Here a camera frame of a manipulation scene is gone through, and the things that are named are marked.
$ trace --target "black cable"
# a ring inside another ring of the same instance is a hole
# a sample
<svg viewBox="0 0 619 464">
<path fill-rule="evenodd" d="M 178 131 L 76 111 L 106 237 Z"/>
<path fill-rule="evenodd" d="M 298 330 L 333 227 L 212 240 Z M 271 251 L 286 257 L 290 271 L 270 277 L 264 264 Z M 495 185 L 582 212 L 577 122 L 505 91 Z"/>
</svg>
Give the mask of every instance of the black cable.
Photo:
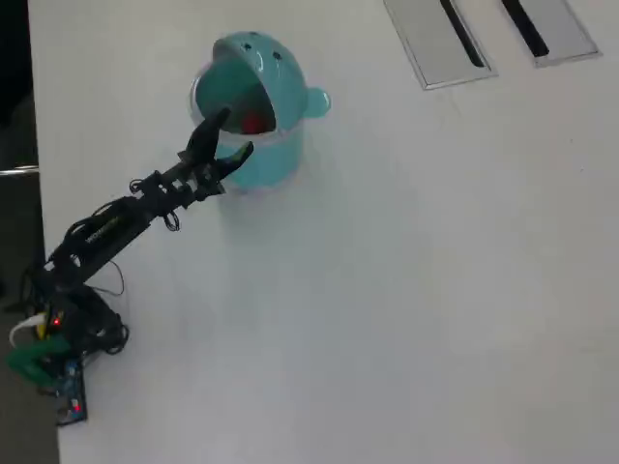
<svg viewBox="0 0 619 464">
<path fill-rule="evenodd" d="M 116 268 L 116 271 L 118 271 L 118 276 L 120 277 L 120 283 L 121 283 L 120 292 L 112 292 L 111 290 L 108 290 L 106 288 L 96 287 L 94 285 L 89 285 L 89 287 L 92 288 L 93 290 L 97 290 L 99 292 L 106 293 L 107 295 L 111 295 L 112 297 L 120 297 L 121 295 L 125 293 L 125 277 L 123 276 L 123 272 L 121 271 L 120 266 L 118 266 L 118 264 L 116 264 L 111 259 L 109 260 L 109 263 L 113 264 L 114 267 Z"/>
<path fill-rule="evenodd" d="M 110 346 L 108 346 L 107 348 L 103 348 L 103 350 L 110 356 L 117 355 L 125 349 L 125 345 L 127 344 L 127 340 L 129 340 L 130 333 L 131 331 L 129 330 L 129 327 L 121 323 L 118 332 L 115 331 L 115 333 L 110 336 L 110 338 L 112 338 L 114 341 L 111 342 Z"/>
</svg>

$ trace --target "table surface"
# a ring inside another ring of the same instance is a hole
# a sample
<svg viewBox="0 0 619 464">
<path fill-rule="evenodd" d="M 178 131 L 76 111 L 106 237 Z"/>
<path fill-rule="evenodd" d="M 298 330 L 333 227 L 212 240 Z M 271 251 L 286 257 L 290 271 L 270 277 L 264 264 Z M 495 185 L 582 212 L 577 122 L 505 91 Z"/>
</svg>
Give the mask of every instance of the table surface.
<svg viewBox="0 0 619 464">
<path fill-rule="evenodd" d="M 380 0 L 30 0 L 48 249 L 176 162 L 219 36 L 334 101 L 287 185 L 118 257 L 132 337 L 63 464 L 616 462 L 619 6 L 572 4 L 603 57 L 534 70 L 462 0 L 500 76 L 424 92 Z"/>
</svg>

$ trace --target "teal lid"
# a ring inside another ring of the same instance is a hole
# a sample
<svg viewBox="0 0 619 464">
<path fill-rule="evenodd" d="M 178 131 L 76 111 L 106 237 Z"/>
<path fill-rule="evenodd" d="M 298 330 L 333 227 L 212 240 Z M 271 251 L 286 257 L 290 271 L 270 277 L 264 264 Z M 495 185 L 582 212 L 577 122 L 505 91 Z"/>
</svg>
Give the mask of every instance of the teal lid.
<svg viewBox="0 0 619 464">
<path fill-rule="evenodd" d="M 275 39 L 258 32 L 238 32 L 213 45 L 213 61 L 239 60 L 264 88 L 275 113 L 277 131 L 289 131 L 305 117 L 324 116 L 329 96 L 309 89 L 294 55 Z"/>
</svg>

